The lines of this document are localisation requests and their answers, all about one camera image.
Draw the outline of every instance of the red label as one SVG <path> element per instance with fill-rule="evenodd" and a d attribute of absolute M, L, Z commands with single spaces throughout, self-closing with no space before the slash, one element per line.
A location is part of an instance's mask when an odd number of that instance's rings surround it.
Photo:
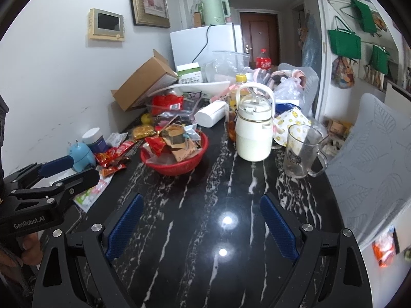
<path fill-rule="evenodd" d="M 271 66 L 270 58 L 257 58 L 256 59 L 256 68 L 270 69 L 270 66 Z"/>

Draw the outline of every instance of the green electric kettle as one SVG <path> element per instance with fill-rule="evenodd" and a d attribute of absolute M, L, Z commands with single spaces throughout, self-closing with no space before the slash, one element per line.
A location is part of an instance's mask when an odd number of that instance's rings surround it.
<path fill-rule="evenodd" d="M 201 0 L 198 10 L 201 15 L 201 23 L 206 26 L 225 24 L 226 17 L 231 16 L 228 0 Z"/>

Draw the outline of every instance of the green and white box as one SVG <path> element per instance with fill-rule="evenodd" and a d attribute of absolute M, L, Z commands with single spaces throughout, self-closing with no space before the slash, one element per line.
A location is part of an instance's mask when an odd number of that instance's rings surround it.
<path fill-rule="evenodd" d="M 203 83 L 203 76 L 198 62 L 177 66 L 178 83 Z"/>

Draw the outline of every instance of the white jar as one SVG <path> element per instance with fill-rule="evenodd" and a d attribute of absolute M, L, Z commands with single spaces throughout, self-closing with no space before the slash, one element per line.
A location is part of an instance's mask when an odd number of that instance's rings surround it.
<path fill-rule="evenodd" d="M 267 92 L 273 102 L 271 106 L 262 95 L 251 94 L 240 101 L 240 90 L 257 88 Z M 238 155 L 247 161 L 266 159 L 273 142 L 273 116 L 275 113 L 274 93 L 260 83 L 249 82 L 237 89 L 238 117 L 236 122 L 236 146 Z"/>

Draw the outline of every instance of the green tote bag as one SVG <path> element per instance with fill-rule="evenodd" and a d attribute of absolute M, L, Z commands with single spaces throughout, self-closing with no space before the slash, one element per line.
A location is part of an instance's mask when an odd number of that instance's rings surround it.
<path fill-rule="evenodd" d="M 353 10 L 355 10 L 356 15 L 358 17 L 354 17 L 353 15 L 344 13 L 344 11 L 343 13 L 357 20 L 363 32 L 368 32 L 370 34 L 377 33 L 377 27 L 374 23 L 374 18 L 372 17 L 369 6 L 367 6 L 359 0 L 351 0 L 351 4 L 349 6 L 343 7 L 340 10 L 342 11 L 345 8 L 353 8 Z"/>
<path fill-rule="evenodd" d="M 388 56 L 390 54 L 383 50 L 381 47 L 373 45 L 372 55 L 369 65 L 376 71 L 379 71 L 385 75 L 388 74 Z"/>
<path fill-rule="evenodd" d="M 328 30 L 332 53 L 350 59 L 361 59 L 361 38 L 352 32 L 338 16 L 335 18 L 346 28 Z"/>

